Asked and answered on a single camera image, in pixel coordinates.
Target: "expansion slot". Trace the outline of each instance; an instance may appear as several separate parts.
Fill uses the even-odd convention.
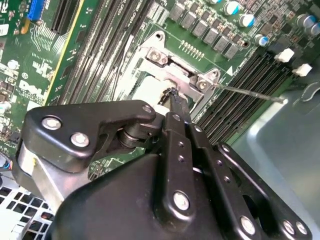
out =
[[[275,62],[268,53],[256,53],[230,85],[271,95],[290,76],[289,69]],[[223,91],[199,125],[212,144],[227,141],[263,103],[252,96]]]
[[[90,85],[89,80],[92,75],[97,71],[96,67],[98,65],[98,61],[101,58],[101,55],[104,49],[108,46],[109,41],[111,40],[112,35],[117,30],[117,24],[122,19],[122,15],[118,14],[121,10],[126,10],[129,6],[129,1],[123,0],[115,0],[110,3],[111,8],[106,13],[103,23],[101,25],[101,29],[98,32],[95,40],[93,41],[93,45],[91,46],[91,51],[87,53],[85,61],[82,63],[82,67],[79,68],[80,72],[77,72],[74,81],[76,81],[76,85],[74,90],[71,93],[71,98],[69,103],[77,103],[78,97],[81,96],[82,90],[85,86]]]
[[[82,49],[80,50],[80,54],[77,58],[73,71],[69,75],[64,91],[59,98],[58,105],[68,104],[70,102],[69,97],[71,97],[75,91],[75,88],[80,80],[79,76],[81,75],[86,62],[88,61],[88,57],[92,55],[92,51],[96,46],[96,39],[100,37],[105,20],[111,11],[111,7],[114,6],[115,2],[118,1],[119,0],[100,1],[100,4],[97,8],[98,12],[95,14],[92,25],[90,26],[90,31],[85,39]]]
[[[60,0],[51,30],[59,35],[67,33],[79,0]]]
[[[31,21],[39,20],[44,10],[45,2],[46,0],[32,0],[29,13],[27,14],[28,19]]]
[[[124,46],[127,43],[127,40],[129,38],[130,32],[134,27],[134,24],[132,22],[132,16],[136,16],[136,19],[138,20],[138,16],[140,15],[141,11],[143,10],[143,6],[140,6],[139,10],[137,11],[137,6],[135,4],[130,5],[126,13],[124,14],[124,18],[121,20],[121,23],[118,26],[118,31],[116,31],[115,35],[112,37],[112,40],[110,41],[109,46],[107,46],[102,55],[101,64],[99,66],[99,70],[97,71],[96,75],[93,77],[93,80],[91,82],[91,85],[87,91],[87,93],[84,95],[83,103],[89,102],[92,93],[94,92],[95,88],[97,87],[97,84],[99,80],[101,79],[101,76],[105,70],[105,68],[109,68],[109,71],[112,70],[113,66],[110,66],[110,63],[112,60],[117,61],[117,57],[121,54],[123,51]]]
[[[131,32],[131,36],[132,37],[135,37],[140,29],[140,26],[143,24],[143,22],[145,21],[145,18],[147,17],[152,5],[154,4],[155,0],[149,0],[147,1],[147,4],[144,5],[142,11],[140,14],[138,14],[138,19],[135,23],[135,25],[133,26],[133,29],[132,29],[132,32]],[[119,50],[118,52],[119,53],[122,53],[122,54],[125,54],[124,51],[125,51],[125,45],[122,45],[121,47],[121,50]],[[109,75],[107,75],[106,77],[106,80],[103,85],[100,87],[100,90],[99,90],[99,93],[97,95],[97,98],[96,98],[96,101],[97,102],[102,102],[104,100],[104,97],[107,95],[107,92],[109,90],[109,86],[113,80],[113,75],[112,75],[112,70],[114,68],[115,65],[117,65],[117,63],[119,63],[119,66],[118,66],[118,71],[121,71],[121,61],[122,61],[122,55],[121,54],[118,54],[118,57],[117,59],[115,60],[113,66],[111,66],[110,70],[109,71]],[[116,90],[116,87],[117,87],[117,83],[118,83],[118,80],[119,80],[119,76],[115,75],[116,79],[115,79],[115,82],[114,82],[114,87],[113,87],[113,93],[114,91]]]

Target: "wire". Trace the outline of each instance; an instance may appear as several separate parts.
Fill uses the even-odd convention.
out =
[[[0,167],[0,172],[4,172],[1,169],[5,169],[5,171],[10,171],[12,170],[13,167],[13,162],[12,160],[3,152],[0,152],[0,157],[4,158],[5,163],[3,164],[2,167]]]

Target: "ram slot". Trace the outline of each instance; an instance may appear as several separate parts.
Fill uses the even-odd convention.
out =
[[[257,53],[230,85],[270,95],[290,76],[290,71],[275,63],[268,53],[260,57]],[[264,102],[251,96],[223,91],[199,121],[199,125],[205,130],[212,144],[226,141]]]
[[[105,96],[105,90],[108,91],[113,80],[111,73],[115,66],[119,66],[124,53],[124,48],[128,42],[130,35],[135,35],[137,28],[139,29],[142,21],[141,15],[148,12],[150,9],[148,0],[137,0],[130,5],[128,11],[124,14],[118,31],[113,36],[108,48],[105,48],[103,57],[100,63],[99,71],[96,72],[91,86],[84,96],[83,103],[101,101],[101,96]]]
[[[59,99],[59,105],[69,104],[71,102],[71,97],[77,94],[76,88],[81,79],[80,76],[83,74],[89,57],[94,55],[93,49],[96,46],[96,39],[99,39],[101,37],[102,29],[105,25],[106,20],[108,19],[110,12],[112,11],[112,6],[114,6],[116,2],[120,1],[121,0],[102,0],[100,2],[99,7],[97,8],[98,12],[94,17],[92,25],[90,26],[90,31],[83,44],[82,50],[80,51],[73,71],[67,80],[63,94]]]
[[[112,41],[113,35],[117,32],[123,14],[129,6],[130,1],[126,0],[117,1],[116,4],[112,5],[111,10],[104,21],[102,31],[94,42],[92,53],[78,77],[78,84],[70,100],[71,104],[80,103],[82,101],[82,97],[91,85],[92,78],[94,78],[100,67],[99,62],[101,61],[104,51]]]

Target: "screw hole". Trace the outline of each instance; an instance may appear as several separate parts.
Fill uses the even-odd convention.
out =
[[[229,184],[229,183],[231,182],[230,178],[227,177],[227,176],[224,177],[224,181],[225,181],[227,184]]]
[[[158,137],[158,136],[153,136],[153,137],[151,138],[151,143],[152,143],[152,144],[156,144],[157,142],[159,142],[159,137]]]
[[[180,163],[183,163],[183,162],[185,161],[185,158],[180,155],[180,156],[178,157],[178,161],[179,161]]]
[[[157,33],[157,34],[155,35],[155,37],[156,37],[158,40],[161,40],[161,39],[162,39],[162,35],[159,34],[159,33]]]
[[[248,48],[249,46],[250,46],[250,42],[245,41],[245,42],[243,43],[243,47],[244,47],[244,48]]]

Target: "metal bolt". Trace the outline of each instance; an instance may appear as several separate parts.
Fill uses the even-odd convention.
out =
[[[151,108],[148,106],[148,105],[144,105],[143,107],[142,107],[142,109],[144,110],[144,111],[146,111],[147,113],[152,113],[152,110],[151,110]]]
[[[225,145],[222,145],[223,150],[225,150],[227,153],[230,152],[229,148]]]
[[[61,128],[61,122],[54,117],[46,117],[41,123],[42,126],[49,130],[57,130]]]
[[[203,82],[200,82],[200,84],[199,84],[199,89],[200,90],[203,90],[203,89],[205,89],[206,87],[207,87],[207,82],[205,82],[205,81],[203,81]]]
[[[175,120],[177,120],[178,122],[180,122],[180,117],[179,117],[179,115],[174,114],[174,115],[173,115],[173,118],[174,118]]]
[[[185,211],[189,208],[190,203],[186,195],[182,192],[176,191],[173,195],[173,201],[175,205],[182,211]]]
[[[201,129],[200,127],[198,127],[198,126],[194,126],[194,128],[195,128],[195,130],[196,130],[197,132],[199,132],[199,133],[201,133],[201,132],[202,132],[202,129]]]
[[[242,216],[240,218],[241,225],[243,229],[250,235],[254,235],[256,233],[256,229],[254,224],[250,221],[246,216]]]
[[[157,51],[152,51],[150,53],[150,58],[152,61],[158,62],[161,59],[161,54]]]
[[[71,136],[71,142],[80,148],[85,148],[90,143],[88,136],[80,132]]]
[[[304,234],[304,235],[307,235],[307,234],[308,234],[307,229],[305,228],[305,226],[304,226],[301,222],[297,221],[297,222],[296,222],[296,227],[299,229],[299,231],[300,231],[302,234]]]
[[[287,220],[283,221],[283,225],[284,225],[284,228],[285,230],[290,233],[291,235],[294,235],[295,234],[295,230],[294,230],[294,227],[291,225],[290,222],[288,222]]]

